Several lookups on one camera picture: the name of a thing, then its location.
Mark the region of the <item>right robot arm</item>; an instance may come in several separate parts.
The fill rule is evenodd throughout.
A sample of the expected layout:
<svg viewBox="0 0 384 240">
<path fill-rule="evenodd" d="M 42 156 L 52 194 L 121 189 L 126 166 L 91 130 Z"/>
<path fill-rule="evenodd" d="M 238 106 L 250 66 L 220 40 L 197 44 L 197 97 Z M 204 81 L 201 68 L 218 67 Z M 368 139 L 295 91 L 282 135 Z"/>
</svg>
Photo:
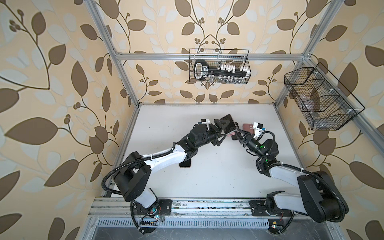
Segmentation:
<svg viewBox="0 0 384 240">
<path fill-rule="evenodd" d="M 299 189 L 298 195 L 284 191 L 271 193 L 274 208 L 307 215 L 317 223 L 339 223 L 344 220 L 349 207 L 330 175 L 278 161 L 276 136 L 270 131 L 264 131 L 259 136 L 244 130 L 237 130 L 234 134 L 247 152 L 257 157 L 255 165 L 260 174 Z"/>
</svg>

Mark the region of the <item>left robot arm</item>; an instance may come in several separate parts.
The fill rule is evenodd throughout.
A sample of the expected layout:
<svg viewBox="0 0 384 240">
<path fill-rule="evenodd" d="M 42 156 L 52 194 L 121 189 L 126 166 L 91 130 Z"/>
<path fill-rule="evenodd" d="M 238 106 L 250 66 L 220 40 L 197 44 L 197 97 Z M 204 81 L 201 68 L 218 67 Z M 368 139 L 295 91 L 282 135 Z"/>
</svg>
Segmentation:
<svg viewBox="0 0 384 240">
<path fill-rule="evenodd" d="M 129 154 L 122 165 L 104 176 L 102 189 L 123 196 L 126 202 L 139 203 L 145 209 L 156 208 L 159 200 L 147 188 L 152 173 L 174 164 L 188 165 L 200 147 L 208 144 L 219 147 L 226 136 L 236 129 L 232 119 L 215 119 L 213 123 L 202 119 L 168 150 L 145 156 L 138 152 Z"/>
</svg>

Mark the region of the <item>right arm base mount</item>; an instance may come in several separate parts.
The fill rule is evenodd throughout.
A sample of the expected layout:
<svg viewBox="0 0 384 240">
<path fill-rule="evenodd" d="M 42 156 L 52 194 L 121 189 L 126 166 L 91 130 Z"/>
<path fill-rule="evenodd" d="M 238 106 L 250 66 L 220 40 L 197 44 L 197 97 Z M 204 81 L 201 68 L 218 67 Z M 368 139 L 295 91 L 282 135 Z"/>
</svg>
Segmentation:
<svg viewBox="0 0 384 240">
<path fill-rule="evenodd" d="M 268 219 L 268 231 L 272 235 L 282 235 L 293 222 L 295 213 L 277 207 L 272 199 L 249 201 L 253 217 L 271 217 Z"/>
</svg>

